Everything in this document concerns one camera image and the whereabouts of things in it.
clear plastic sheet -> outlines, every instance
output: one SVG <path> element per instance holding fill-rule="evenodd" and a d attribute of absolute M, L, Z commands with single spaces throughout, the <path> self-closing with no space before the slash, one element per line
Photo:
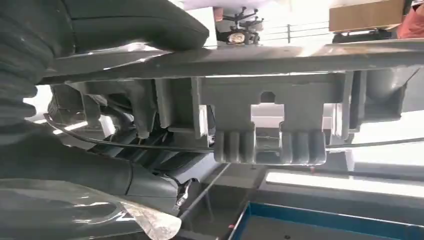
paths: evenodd
<path fill-rule="evenodd" d="M 168 240 L 175 216 L 85 186 L 54 180 L 0 180 L 0 239 L 97 239 L 145 232 Z"/>

gray metal bracket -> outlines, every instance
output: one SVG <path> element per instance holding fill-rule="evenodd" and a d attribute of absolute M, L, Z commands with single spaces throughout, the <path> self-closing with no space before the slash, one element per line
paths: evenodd
<path fill-rule="evenodd" d="M 275 164 L 323 164 L 326 160 L 324 104 L 340 104 L 339 132 L 347 133 L 352 77 L 348 72 L 202 78 L 200 102 L 213 105 L 215 110 L 215 159 L 224 163 L 261 163 L 256 159 L 251 105 L 260 104 L 266 95 L 267 102 L 274 96 L 271 102 L 284 104 L 284 121 L 279 128 L 280 154 Z"/>
<path fill-rule="evenodd" d="M 172 146 L 208 147 L 206 105 L 200 104 L 200 80 L 156 79 L 160 126 L 173 133 Z"/>

wire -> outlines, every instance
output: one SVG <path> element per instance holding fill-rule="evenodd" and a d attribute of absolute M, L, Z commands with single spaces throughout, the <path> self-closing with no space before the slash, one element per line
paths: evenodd
<path fill-rule="evenodd" d="M 392 140 L 392 141 L 328 145 L 327 147 L 325 147 L 325 149 L 327 151 L 330 151 L 330 152 L 344 152 L 346 150 L 363 149 L 363 148 L 369 148 L 369 147 L 419 144 L 419 143 L 424 143 L 424 137 L 401 139 L 401 140 Z"/>
<path fill-rule="evenodd" d="M 170 152 L 182 152 L 182 153 L 213 153 L 214 149 L 210 147 L 179 147 L 179 146 L 156 146 L 156 145 L 137 145 L 137 144 L 122 144 L 115 143 L 110 141 L 98 140 L 90 137 L 85 137 L 76 134 L 75 132 L 69 131 L 60 127 L 56 122 L 54 122 L 48 113 L 44 115 L 47 123 L 57 130 L 61 130 L 65 134 L 68 134 L 80 141 L 99 144 L 99 145 L 108 145 L 121 148 L 138 148 L 138 149 L 160 149 Z M 337 145 L 328 145 L 325 149 L 329 152 L 344 152 L 347 150 L 363 149 L 369 147 L 381 147 L 381 146 L 392 146 L 392 145 L 406 145 L 406 144 L 418 144 L 424 143 L 424 137 L 419 138 L 410 138 L 410 139 L 401 139 L 401 140 L 392 140 L 392 141 L 380 141 L 380 142 L 367 142 L 367 143 L 355 143 L 355 144 L 337 144 Z M 279 152 L 280 149 L 263 149 L 266 152 Z"/>
<path fill-rule="evenodd" d="M 44 115 L 45 120 L 47 123 L 53 127 L 54 129 L 61 130 L 65 134 L 68 134 L 80 141 L 92 143 L 92 144 L 98 144 L 98 145 L 107 145 L 107 146 L 115 146 L 120 148 L 138 148 L 138 149 L 159 149 L 164 151 L 170 151 L 170 152 L 189 152 L 189 153 L 213 153 L 214 150 L 209 147 L 196 147 L 196 148 L 190 148 L 190 147 L 178 147 L 178 146 L 156 146 L 156 145 L 137 145 L 137 144 L 123 144 L 123 143 L 116 143 L 116 142 L 110 142 L 110 141 L 104 141 L 104 140 L 98 140 L 90 137 L 85 137 L 78 135 L 75 132 L 69 131 L 64 129 L 63 127 L 58 126 L 57 123 L 55 123 L 48 113 L 45 113 Z"/>

